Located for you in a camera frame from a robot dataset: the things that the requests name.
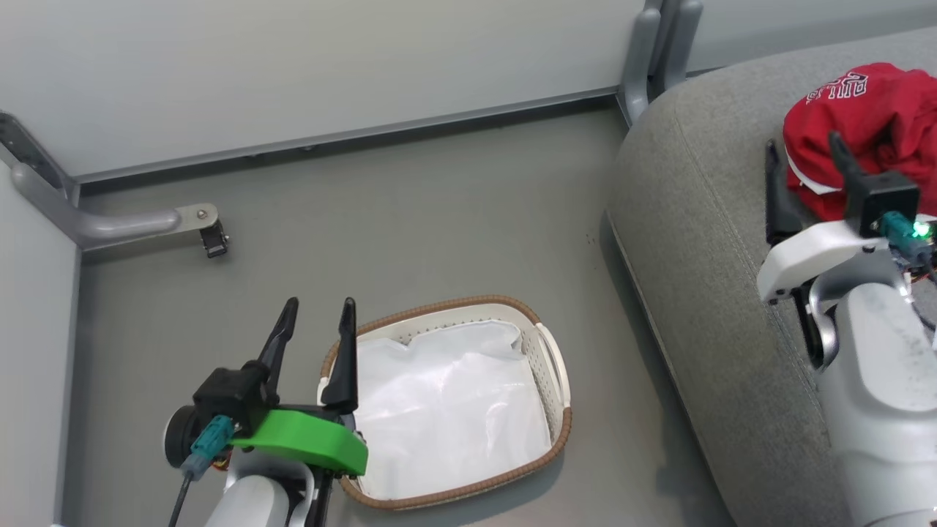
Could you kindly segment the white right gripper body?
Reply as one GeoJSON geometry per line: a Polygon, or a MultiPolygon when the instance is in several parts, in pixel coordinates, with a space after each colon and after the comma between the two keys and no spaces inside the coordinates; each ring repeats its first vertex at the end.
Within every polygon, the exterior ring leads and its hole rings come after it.
{"type": "Polygon", "coordinates": [[[788,298],[805,283],[810,302],[843,298],[860,285],[894,285],[894,261],[884,238],[858,236],[844,221],[818,223],[776,244],[757,276],[765,303],[788,298]]]}

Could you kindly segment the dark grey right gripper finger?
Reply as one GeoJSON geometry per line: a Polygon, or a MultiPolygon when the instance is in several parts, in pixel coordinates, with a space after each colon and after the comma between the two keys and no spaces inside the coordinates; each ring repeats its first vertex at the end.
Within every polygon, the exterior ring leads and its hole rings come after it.
{"type": "Polygon", "coordinates": [[[844,220],[862,220],[865,213],[866,173],[849,149],[839,131],[829,133],[831,160],[843,178],[845,193],[844,220]]]}
{"type": "Polygon", "coordinates": [[[773,139],[764,147],[764,237],[770,247],[796,236],[805,217],[788,189],[788,168],[773,139]]]}

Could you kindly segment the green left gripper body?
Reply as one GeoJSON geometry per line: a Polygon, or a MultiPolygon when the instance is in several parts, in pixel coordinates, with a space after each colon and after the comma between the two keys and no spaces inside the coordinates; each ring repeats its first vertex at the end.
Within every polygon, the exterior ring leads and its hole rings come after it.
{"type": "Polygon", "coordinates": [[[351,428],[291,409],[269,411],[254,434],[235,435],[230,445],[345,476],[364,476],[369,458],[365,441],[351,428]]]}

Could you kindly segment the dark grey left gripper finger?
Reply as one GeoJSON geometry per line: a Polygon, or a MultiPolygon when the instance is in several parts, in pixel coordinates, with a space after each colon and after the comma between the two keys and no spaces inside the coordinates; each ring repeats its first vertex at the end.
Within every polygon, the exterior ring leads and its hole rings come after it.
{"type": "Polygon", "coordinates": [[[285,306],[279,314],[277,323],[272,328],[272,332],[269,334],[264,347],[262,347],[260,357],[258,357],[258,361],[264,364],[268,370],[265,389],[266,400],[270,405],[279,404],[279,394],[277,393],[279,375],[283,364],[285,347],[294,336],[299,307],[300,301],[295,296],[285,301],[285,306]]]}
{"type": "Polygon", "coordinates": [[[337,354],[332,363],[330,381],[321,394],[321,403],[328,411],[353,413],[359,405],[356,302],[347,297],[339,321],[337,354]]]}

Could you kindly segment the red basketball jersey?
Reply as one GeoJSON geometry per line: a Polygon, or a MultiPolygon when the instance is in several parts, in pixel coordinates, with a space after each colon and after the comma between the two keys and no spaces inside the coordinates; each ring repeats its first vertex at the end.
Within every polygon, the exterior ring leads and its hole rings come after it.
{"type": "Polygon", "coordinates": [[[917,184],[918,220],[937,220],[937,78],[890,63],[854,67],[807,94],[784,117],[787,186],[816,217],[841,220],[843,177],[829,147],[837,132],[870,173],[917,184]]]}

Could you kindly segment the grey fabric sofa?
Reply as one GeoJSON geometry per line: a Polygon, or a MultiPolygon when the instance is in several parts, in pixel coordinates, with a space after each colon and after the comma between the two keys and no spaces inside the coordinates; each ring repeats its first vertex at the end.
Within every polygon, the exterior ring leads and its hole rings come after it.
{"type": "Polygon", "coordinates": [[[661,94],[626,134],[607,210],[737,527],[852,527],[796,311],[759,300],[764,147],[860,64],[937,77],[937,26],[786,51],[661,94]]]}

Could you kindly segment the white cloth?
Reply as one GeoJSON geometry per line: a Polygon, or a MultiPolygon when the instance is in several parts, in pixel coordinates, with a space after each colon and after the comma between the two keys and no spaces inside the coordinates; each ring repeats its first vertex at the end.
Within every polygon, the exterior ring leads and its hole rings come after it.
{"type": "Polygon", "coordinates": [[[358,346],[354,419],[369,457],[362,493],[444,493],[538,460],[552,447],[522,331],[471,321],[358,346]]]}

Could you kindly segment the black caster wheel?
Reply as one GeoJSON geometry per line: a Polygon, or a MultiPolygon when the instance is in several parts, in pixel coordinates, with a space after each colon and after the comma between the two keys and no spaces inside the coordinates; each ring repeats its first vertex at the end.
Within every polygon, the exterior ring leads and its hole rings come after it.
{"type": "Polygon", "coordinates": [[[225,234],[223,224],[220,220],[215,221],[204,229],[198,231],[200,234],[202,247],[204,247],[208,259],[227,254],[230,247],[230,237],[225,234]]]}

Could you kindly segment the long grey partition foot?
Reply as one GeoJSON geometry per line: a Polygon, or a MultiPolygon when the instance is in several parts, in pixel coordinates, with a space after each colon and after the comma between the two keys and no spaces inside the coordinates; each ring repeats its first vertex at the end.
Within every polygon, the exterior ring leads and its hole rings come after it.
{"type": "Polygon", "coordinates": [[[92,214],[73,206],[26,164],[14,164],[10,179],[24,199],[83,251],[107,249],[187,231],[200,233],[201,229],[220,220],[217,207],[210,203],[136,214],[92,214]]]}

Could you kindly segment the white laundry basket brown rim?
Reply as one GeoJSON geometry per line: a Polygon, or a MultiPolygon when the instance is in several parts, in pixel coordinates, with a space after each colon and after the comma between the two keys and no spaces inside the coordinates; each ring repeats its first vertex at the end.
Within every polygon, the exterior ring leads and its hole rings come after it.
{"type": "Polygon", "coordinates": [[[357,343],[391,338],[407,344],[412,337],[438,328],[471,323],[471,321],[506,321],[522,331],[522,351],[528,357],[543,409],[548,417],[552,447],[548,453],[518,469],[444,493],[418,498],[379,501],[365,496],[358,479],[345,477],[341,487],[352,500],[382,510],[406,510],[438,506],[487,493],[503,487],[552,463],[562,453],[572,430],[571,386],[564,358],[551,331],[526,304],[508,296],[473,296],[411,308],[387,317],[369,321],[358,330],[357,343]]]}

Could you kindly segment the grey aluminium partition rail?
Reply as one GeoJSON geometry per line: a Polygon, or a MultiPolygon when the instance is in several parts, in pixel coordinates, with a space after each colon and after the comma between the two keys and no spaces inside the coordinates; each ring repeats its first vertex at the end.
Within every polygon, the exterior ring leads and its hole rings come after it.
{"type": "Polygon", "coordinates": [[[268,146],[254,146],[200,154],[183,160],[156,162],[140,167],[104,171],[78,176],[75,182],[84,195],[140,189],[193,178],[217,176],[231,171],[262,169],[291,162],[321,159],[336,154],[362,152],[373,148],[401,146],[483,130],[501,129],[516,124],[575,116],[589,111],[612,111],[620,124],[625,122],[618,97],[612,87],[586,92],[546,97],[522,103],[501,105],[478,111],[462,111],[452,116],[417,119],[397,124],[382,124],[368,129],[343,131],[321,136],[281,141],[268,146]]]}

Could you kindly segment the grey aluminium partition post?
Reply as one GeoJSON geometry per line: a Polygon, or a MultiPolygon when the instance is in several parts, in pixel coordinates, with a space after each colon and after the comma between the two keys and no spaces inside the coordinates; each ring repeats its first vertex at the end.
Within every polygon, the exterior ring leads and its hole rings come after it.
{"type": "Polygon", "coordinates": [[[645,10],[656,10],[660,15],[655,44],[662,45],[672,30],[682,0],[643,0],[645,10]]]}

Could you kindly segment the grey corner post with bracket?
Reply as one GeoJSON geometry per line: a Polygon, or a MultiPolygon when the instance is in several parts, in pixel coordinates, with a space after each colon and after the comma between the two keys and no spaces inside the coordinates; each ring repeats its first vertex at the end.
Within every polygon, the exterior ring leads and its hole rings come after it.
{"type": "Polygon", "coordinates": [[[27,164],[72,204],[80,198],[80,186],[67,176],[51,154],[11,113],[0,110],[0,146],[14,160],[27,164]]]}

